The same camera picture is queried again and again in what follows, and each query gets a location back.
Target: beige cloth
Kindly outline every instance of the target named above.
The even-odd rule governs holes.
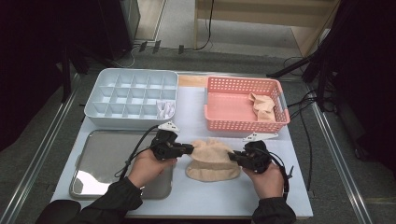
[[[271,97],[266,95],[256,95],[251,93],[248,96],[250,101],[253,101],[253,112],[257,115],[257,121],[273,122],[276,121],[274,106],[275,103]]]
[[[193,160],[186,169],[189,178],[213,182],[234,179],[241,173],[237,162],[228,157],[228,152],[233,150],[219,140],[209,138],[206,142],[196,140],[191,144]]]

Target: black jacket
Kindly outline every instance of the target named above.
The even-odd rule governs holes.
[[[141,193],[142,191],[125,177],[110,185],[105,195],[84,208],[68,224],[121,223],[129,210],[135,210],[142,204]],[[261,199],[252,218],[256,224],[293,223],[296,220],[293,210],[281,197]]]

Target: white table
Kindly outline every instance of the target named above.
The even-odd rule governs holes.
[[[233,150],[243,150],[242,138],[249,133],[210,132],[205,126],[204,104],[205,89],[179,87],[177,94],[177,112],[173,122],[180,129],[177,142],[190,143],[197,139],[217,137]],[[76,143],[70,153],[64,171],[59,179],[52,201],[59,199],[73,200],[69,195],[69,186],[76,170],[76,160],[84,147],[88,135],[97,129],[85,118],[78,133]],[[305,190],[300,166],[290,139],[287,126],[281,129],[279,136],[265,140],[267,148],[285,162],[287,172],[293,165],[293,178],[290,179],[288,205],[297,218],[312,217],[312,208]],[[200,182],[186,176],[185,170],[191,158],[187,155],[178,159],[174,168],[173,186],[170,195],[162,200],[145,200],[127,217],[145,218],[251,218],[258,205],[259,198],[253,185],[243,172],[236,179],[220,182]],[[92,201],[79,201],[82,207]]]

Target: gray carpet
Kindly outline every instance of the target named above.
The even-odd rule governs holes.
[[[177,71],[202,71],[240,74],[273,73],[283,67],[284,59],[221,53],[187,51],[178,55],[175,50],[162,49],[156,54],[144,51],[135,53],[133,68],[167,69]],[[34,223],[42,209],[50,201],[59,176],[72,150],[78,135],[83,107],[88,100],[94,81],[104,69],[101,64],[91,63],[88,75],[81,75],[81,84],[74,103],[67,114],[64,124],[51,147],[49,155],[23,205],[17,223]],[[295,81],[281,81],[286,101],[291,104],[301,100],[306,93],[304,83],[299,78]],[[0,211],[4,211],[10,196],[22,178],[24,171],[33,158],[43,139],[62,98],[62,88],[48,100],[47,104],[35,116],[23,132],[21,138],[11,147],[0,152]],[[368,207],[375,223],[392,223],[396,214],[396,202],[389,201],[396,196],[395,181],[391,173],[380,163],[362,162],[353,155],[347,134],[334,115],[329,114],[337,140],[343,149],[352,174],[358,182],[364,198],[370,199]],[[304,111],[304,120],[308,127],[313,145],[313,173],[310,198],[314,217],[299,220],[298,223],[358,223],[346,190],[335,168],[330,150],[323,137],[318,121],[311,108]],[[309,170],[309,147],[303,124],[299,117],[292,120],[290,135],[302,168],[305,183]]]

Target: crumpled beige fabric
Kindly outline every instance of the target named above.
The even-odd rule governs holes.
[[[237,162],[228,157],[228,152],[233,150],[219,140],[208,138],[206,142],[196,140],[191,144],[194,146],[192,162],[186,169],[189,178],[213,182],[234,179],[241,173]]]
[[[257,115],[257,121],[276,121],[274,113],[275,103],[271,97],[266,95],[256,95],[251,92],[248,99],[254,102],[253,111]]]

